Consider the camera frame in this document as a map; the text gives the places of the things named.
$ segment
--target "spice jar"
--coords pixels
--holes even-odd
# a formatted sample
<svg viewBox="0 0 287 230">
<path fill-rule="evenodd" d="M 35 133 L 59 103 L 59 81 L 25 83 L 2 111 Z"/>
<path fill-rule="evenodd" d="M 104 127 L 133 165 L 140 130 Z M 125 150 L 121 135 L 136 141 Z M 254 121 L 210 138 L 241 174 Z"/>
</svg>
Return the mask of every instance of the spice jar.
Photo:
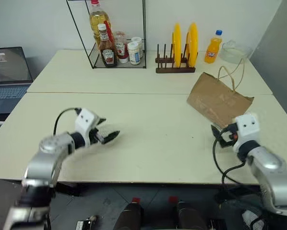
<svg viewBox="0 0 287 230">
<path fill-rule="evenodd" d="M 105 67 L 114 67 L 117 65 L 117 52 L 114 44 L 109 40 L 106 25 L 98 24 L 101 43 L 99 51 Z"/>
<path fill-rule="evenodd" d="M 128 50 L 131 64 L 138 65 L 140 63 L 140 53 L 138 43 L 137 42 L 128 43 Z"/>
<path fill-rule="evenodd" d="M 121 63 L 127 63 L 129 61 L 129 53 L 125 33 L 122 31 L 116 31 L 114 33 L 114 38 L 119 61 Z"/>
<path fill-rule="evenodd" d="M 131 39 L 132 42 L 137 42 L 139 45 L 139 53 L 140 53 L 140 58 L 143 58 L 143 41 L 141 37 L 132 37 Z"/>
</svg>

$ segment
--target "dark bottle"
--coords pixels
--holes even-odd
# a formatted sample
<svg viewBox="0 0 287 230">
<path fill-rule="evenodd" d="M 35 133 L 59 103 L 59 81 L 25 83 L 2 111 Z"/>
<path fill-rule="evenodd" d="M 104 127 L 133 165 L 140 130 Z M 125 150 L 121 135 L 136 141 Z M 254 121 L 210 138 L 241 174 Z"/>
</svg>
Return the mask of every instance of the dark bottle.
<svg viewBox="0 0 287 230">
<path fill-rule="evenodd" d="M 101 43 L 99 45 L 100 54 L 105 67 L 114 67 L 117 65 L 117 52 L 115 45 L 109 40 L 106 25 L 98 24 Z"/>
</svg>

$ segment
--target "yellow plate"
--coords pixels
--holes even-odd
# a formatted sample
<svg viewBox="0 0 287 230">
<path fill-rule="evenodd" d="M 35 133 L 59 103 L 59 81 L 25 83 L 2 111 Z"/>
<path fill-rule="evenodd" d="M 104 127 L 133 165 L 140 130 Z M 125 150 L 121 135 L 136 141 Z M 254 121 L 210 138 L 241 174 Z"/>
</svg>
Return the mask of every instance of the yellow plate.
<svg viewBox="0 0 287 230">
<path fill-rule="evenodd" d="M 174 62 L 176 67 L 181 64 L 181 30 L 179 23 L 174 26 L 174 32 L 172 33 L 172 56 L 174 55 Z"/>
<path fill-rule="evenodd" d="M 188 28 L 186 44 L 186 58 L 188 58 L 188 54 L 190 54 L 188 65 L 189 67 L 195 67 L 198 53 L 198 31 L 196 23 L 192 23 Z"/>
</svg>

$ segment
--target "orange soda bottle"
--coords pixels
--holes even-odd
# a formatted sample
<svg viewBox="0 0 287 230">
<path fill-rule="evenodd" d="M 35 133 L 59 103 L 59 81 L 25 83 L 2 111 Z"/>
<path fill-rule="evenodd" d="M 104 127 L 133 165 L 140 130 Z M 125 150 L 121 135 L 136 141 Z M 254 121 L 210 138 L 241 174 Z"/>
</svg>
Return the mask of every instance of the orange soda bottle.
<svg viewBox="0 0 287 230">
<path fill-rule="evenodd" d="M 206 50 L 204 58 L 204 61 L 206 63 L 210 64 L 216 60 L 219 51 L 219 45 L 222 42 L 221 34 L 222 30 L 216 30 L 215 36 L 211 39 L 211 43 Z"/>
</svg>

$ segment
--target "laptop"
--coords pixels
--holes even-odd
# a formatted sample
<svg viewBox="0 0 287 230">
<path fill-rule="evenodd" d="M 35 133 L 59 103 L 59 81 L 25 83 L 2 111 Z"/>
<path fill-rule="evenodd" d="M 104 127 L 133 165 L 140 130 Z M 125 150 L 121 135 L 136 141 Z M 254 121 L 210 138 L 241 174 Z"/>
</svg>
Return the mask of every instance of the laptop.
<svg viewBox="0 0 287 230">
<path fill-rule="evenodd" d="M 0 48 L 0 114 L 10 113 L 32 82 L 22 47 Z"/>
</svg>

